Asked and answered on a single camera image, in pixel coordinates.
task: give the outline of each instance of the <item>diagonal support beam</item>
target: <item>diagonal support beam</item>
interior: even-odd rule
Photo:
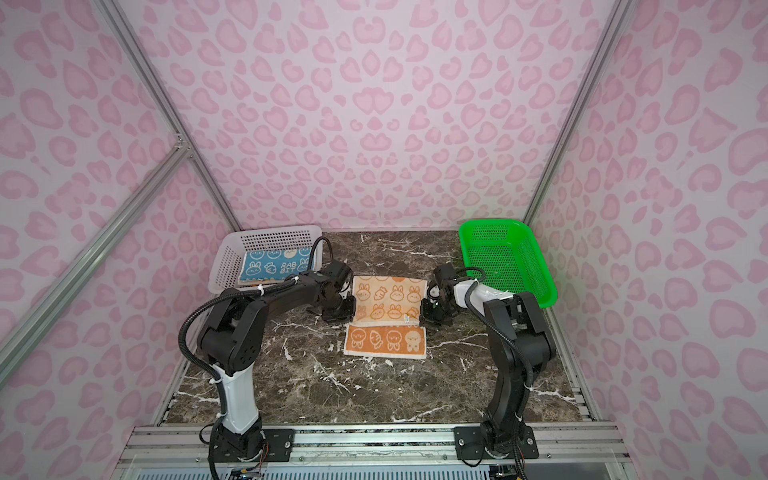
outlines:
[[[533,199],[525,211],[523,223],[528,226],[531,226],[536,218],[539,207],[544,203],[549,184],[552,182],[554,174],[559,170],[560,163],[568,149],[568,144],[571,142],[571,137],[573,137],[581,117],[587,110],[589,99],[600,82],[600,78],[616,49],[621,34],[632,19],[636,4],[637,0],[616,0],[611,13],[608,15],[603,32],[598,39],[598,46],[595,48],[592,59],[589,61],[587,70],[584,73],[584,80],[581,81],[578,90],[576,90],[574,102],[571,104],[571,109],[568,110],[568,115],[565,117],[563,127],[558,133],[558,138],[554,142],[554,148],[552,148],[552,152],[545,164],[544,172],[541,174],[538,185],[536,185],[534,190]]]
[[[157,74],[144,53],[144,49],[141,47],[141,43],[139,43],[131,23],[125,16],[125,12],[123,12],[123,9],[118,5],[117,0],[94,0],[94,3],[99,10],[101,10],[104,19],[106,19],[107,23],[112,28],[112,32],[120,43],[120,46],[123,48],[123,52],[131,61],[139,78],[144,82],[144,86],[157,104],[157,108],[160,110],[163,118],[165,118],[165,121],[170,125],[170,128],[176,133],[177,139],[186,142],[190,146],[192,164],[200,175],[203,185],[214,199],[214,203],[219,208],[219,211],[227,219],[232,230],[241,231],[243,228],[240,225],[240,221],[232,211],[229,202],[227,202],[227,198],[219,188],[219,184],[214,180],[210,170],[208,170],[208,166],[205,164],[205,160],[203,160],[202,153],[194,143],[194,139],[190,135],[190,132],[184,126],[184,123],[181,120],[181,115],[160,81],[160,76]]]
[[[37,348],[61,312],[88,284],[98,267],[151,205],[182,162],[189,157],[190,149],[184,142],[174,146],[109,223],[70,263],[67,271],[48,289],[45,297],[21,318],[18,328],[0,349],[0,389]]]

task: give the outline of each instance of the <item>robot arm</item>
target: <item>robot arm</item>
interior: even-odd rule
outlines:
[[[504,458],[511,452],[517,455],[520,450],[525,458],[537,458],[533,432],[518,412],[525,406],[526,389],[554,358],[554,341],[548,325],[531,293],[502,292],[459,276],[461,271],[450,264],[435,268],[428,298],[422,301],[422,319],[447,324],[461,310],[472,310],[488,327],[488,344],[498,367],[498,378],[482,424],[455,429],[457,456],[462,460],[500,458],[499,455]],[[352,277],[352,270],[345,263],[331,260],[320,271],[302,272],[266,292],[222,292],[197,337],[199,352],[220,377],[220,395],[228,405],[221,428],[211,433],[211,444],[216,434],[216,446],[210,450],[209,462],[255,458],[267,440],[270,445],[285,443],[289,448],[293,437],[274,442],[266,437],[253,396],[253,363],[261,350],[264,328],[268,320],[303,305],[319,307],[325,320],[351,321],[355,298],[344,293]],[[185,331],[180,332],[180,342]],[[530,374],[524,359],[530,362]],[[266,460],[277,461],[273,450],[268,452]],[[284,461],[289,455],[290,452],[283,456]]]
[[[438,324],[451,323],[460,309],[468,308],[466,293],[477,280],[460,277],[450,264],[438,266],[434,274],[435,280],[428,287],[428,298],[422,301],[422,319]],[[536,297],[529,292],[502,292],[480,283],[472,288],[468,300],[482,317],[480,320],[488,326],[488,346],[498,367],[498,377],[493,398],[480,425],[481,435],[473,437],[477,432],[472,432],[472,428],[457,428],[457,455],[462,459],[479,460],[490,456],[505,457],[519,449],[525,458],[537,458],[533,431],[525,425],[518,410],[527,398],[527,386],[533,385],[536,376],[556,354],[549,325]],[[522,358],[513,351],[507,339],[530,362],[532,378],[526,378]],[[467,437],[463,444],[459,441],[463,440],[462,435]],[[470,443],[472,438],[478,437],[482,438],[482,443]]]
[[[252,296],[238,296],[213,307],[197,337],[197,346],[219,373],[228,405],[216,440],[220,442],[219,452],[253,458],[262,449],[264,435],[253,396],[253,363],[261,351],[267,322],[303,305],[322,309],[325,320],[350,321],[355,297],[343,296],[343,292],[351,281],[352,269],[331,260],[322,270],[302,272],[272,293],[251,290]],[[227,289],[222,296],[233,292],[240,291]]]

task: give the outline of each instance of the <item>blue towel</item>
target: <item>blue towel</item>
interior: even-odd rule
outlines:
[[[310,262],[310,248],[298,250],[253,250],[243,257],[240,285],[256,285],[259,282],[281,282],[288,276],[306,270]]]

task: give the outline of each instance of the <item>orange towel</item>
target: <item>orange towel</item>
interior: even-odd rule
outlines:
[[[354,326],[418,325],[426,280],[401,276],[356,276]]]
[[[426,353],[423,326],[346,326],[344,355],[425,359]]]

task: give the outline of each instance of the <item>white plastic basket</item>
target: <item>white plastic basket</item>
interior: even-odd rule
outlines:
[[[317,225],[264,228],[230,233],[219,246],[214,266],[210,269],[208,290],[218,295],[227,288],[237,286],[243,255],[250,250],[291,250],[311,247],[323,231]],[[323,242],[317,246],[314,270],[323,262]],[[238,287],[241,290],[256,287]]]

